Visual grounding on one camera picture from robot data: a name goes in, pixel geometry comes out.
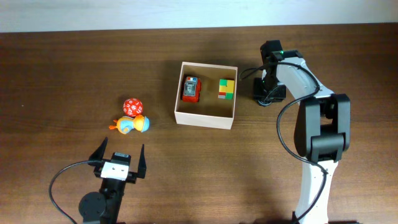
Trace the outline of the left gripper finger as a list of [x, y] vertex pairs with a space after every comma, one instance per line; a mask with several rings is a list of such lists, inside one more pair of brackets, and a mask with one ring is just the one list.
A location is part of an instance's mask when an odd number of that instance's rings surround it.
[[144, 179], [146, 176], [146, 170], [147, 170], [147, 165], [145, 159], [145, 145], [143, 144], [141, 147], [141, 153], [137, 168], [137, 178]]
[[99, 161], [103, 160], [103, 156], [106, 150], [106, 146], [108, 143], [108, 138], [105, 137], [103, 142], [99, 145], [99, 147], [91, 154], [89, 157], [89, 165], [90, 166], [95, 166]]

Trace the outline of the multicolour puzzle cube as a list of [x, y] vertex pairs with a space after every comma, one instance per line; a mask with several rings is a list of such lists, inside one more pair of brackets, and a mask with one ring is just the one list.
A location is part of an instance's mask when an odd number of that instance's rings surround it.
[[234, 96], [234, 80], [220, 79], [218, 98], [232, 100]]

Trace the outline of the orange blue toy duck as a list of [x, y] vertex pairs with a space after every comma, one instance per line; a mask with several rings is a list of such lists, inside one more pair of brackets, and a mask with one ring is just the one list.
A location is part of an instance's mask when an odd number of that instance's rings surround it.
[[117, 129], [121, 134], [128, 134], [132, 130], [139, 131], [141, 133], [146, 132], [150, 126], [150, 120], [143, 115], [137, 115], [135, 118], [123, 116], [122, 118], [115, 119], [113, 121], [115, 125], [110, 125], [110, 130]]

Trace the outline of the red numbered polyhedral die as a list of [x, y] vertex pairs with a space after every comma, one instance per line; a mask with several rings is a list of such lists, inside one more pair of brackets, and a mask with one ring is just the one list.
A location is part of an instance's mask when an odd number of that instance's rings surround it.
[[129, 98], [123, 103], [123, 111], [129, 117], [136, 117], [143, 113], [144, 105], [137, 98]]

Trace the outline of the white cardboard box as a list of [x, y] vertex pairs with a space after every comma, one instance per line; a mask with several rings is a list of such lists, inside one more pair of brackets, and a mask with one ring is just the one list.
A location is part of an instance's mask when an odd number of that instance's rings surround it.
[[[201, 80], [200, 99], [197, 103], [182, 101], [183, 84], [187, 76]], [[238, 68], [225, 65], [182, 62], [175, 100], [174, 115], [177, 124], [207, 128], [231, 129], [236, 106], [236, 88], [230, 100], [218, 97], [221, 79], [238, 80]]]

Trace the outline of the red toy fire truck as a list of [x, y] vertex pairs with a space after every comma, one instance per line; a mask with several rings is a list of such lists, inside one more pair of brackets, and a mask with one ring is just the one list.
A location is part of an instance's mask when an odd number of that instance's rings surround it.
[[183, 84], [182, 101], [198, 103], [201, 92], [201, 80], [198, 77], [187, 76]]

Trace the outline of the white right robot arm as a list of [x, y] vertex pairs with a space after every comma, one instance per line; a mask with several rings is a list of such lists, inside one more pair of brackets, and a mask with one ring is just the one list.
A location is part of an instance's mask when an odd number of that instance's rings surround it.
[[262, 77], [254, 80], [254, 100], [261, 106], [281, 102], [289, 91], [294, 100], [277, 116], [276, 130], [282, 139], [282, 115], [298, 105], [294, 130], [295, 149], [283, 148], [302, 163], [300, 198], [292, 223], [328, 223], [328, 199], [333, 174], [350, 144], [351, 102], [336, 94], [308, 68], [298, 50], [283, 50], [279, 40], [260, 48]]

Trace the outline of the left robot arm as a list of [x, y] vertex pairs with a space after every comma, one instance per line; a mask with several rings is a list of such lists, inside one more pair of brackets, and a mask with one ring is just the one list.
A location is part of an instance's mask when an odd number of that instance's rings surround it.
[[84, 224], [117, 223], [124, 191], [127, 184], [135, 184], [137, 179], [146, 176], [144, 148], [141, 148], [137, 171], [129, 170], [131, 156], [115, 152], [110, 159], [104, 159], [108, 140], [104, 139], [97, 150], [89, 157], [93, 173], [102, 180], [97, 192], [83, 196], [79, 203], [79, 213]]

